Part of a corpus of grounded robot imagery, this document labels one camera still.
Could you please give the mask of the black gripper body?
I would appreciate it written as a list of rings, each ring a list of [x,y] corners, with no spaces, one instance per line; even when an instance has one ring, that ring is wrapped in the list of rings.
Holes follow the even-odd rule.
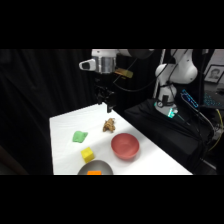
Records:
[[[111,74],[96,74],[94,78],[95,95],[104,98],[107,103],[114,100],[115,92],[112,90],[113,76]]]

